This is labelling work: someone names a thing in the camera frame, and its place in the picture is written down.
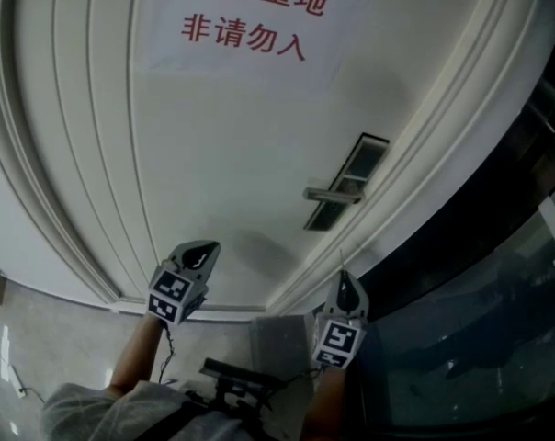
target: cable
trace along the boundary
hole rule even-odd
[[[267,403],[267,401],[269,401],[269,399],[271,399],[279,391],[284,390],[287,386],[289,386],[289,384],[291,384],[292,382],[294,382],[298,379],[315,380],[316,378],[318,378],[321,375],[321,373],[324,371],[324,369],[325,369],[324,366],[314,367],[313,369],[306,369],[306,370],[303,370],[297,376],[294,376],[293,378],[288,379],[288,380],[284,380],[281,387],[275,389],[273,392],[270,392],[265,397],[264,402]]]
[[[167,343],[169,344],[169,356],[167,357],[165,362],[161,365],[161,374],[159,374],[159,383],[160,384],[161,384],[161,381],[164,378],[164,372],[167,369],[167,365],[171,361],[172,357],[174,357],[176,355],[176,350],[174,349],[174,345],[173,345],[174,340],[171,337],[171,332],[169,331],[169,325],[167,325],[166,321],[161,320],[161,326],[164,327],[165,336],[167,337]]]
[[[40,394],[36,390],[34,390],[32,387],[22,387],[18,391],[20,393],[24,393],[24,394],[26,394],[28,391],[31,391],[32,393],[34,393],[37,396],[37,398],[42,402],[43,405],[46,403],[45,399],[43,399],[40,396]]]

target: glass wall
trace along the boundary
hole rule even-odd
[[[442,288],[372,323],[369,334],[368,352],[384,355],[378,372],[390,407],[380,411],[367,391],[369,424],[485,421],[554,396],[555,242],[539,212]]]

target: floor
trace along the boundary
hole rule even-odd
[[[103,389],[138,320],[137,316],[79,306],[8,283],[0,307],[0,355],[7,327],[9,362],[25,386],[45,398],[64,382]],[[247,324],[185,322],[173,328],[172,334],[176,357],[166,378],[210,381],[198,373],[205,357],[251,367]],[[167,343],[162,340],[155,367],[166,357]],[[0,441],[39,440],[40,409],[36,397],[30,394],[20,400],[11,384],[1,379],[0,357]]]

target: sign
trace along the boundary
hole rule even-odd
[[[325,85],[368,0],[148,0],[139,69]]]

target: door molding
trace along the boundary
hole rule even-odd
[[[120,292],[65,214],[30,137],[14,65],[14,0],[0,0],[0,165],[30,218],[72,271],[106,304]]]

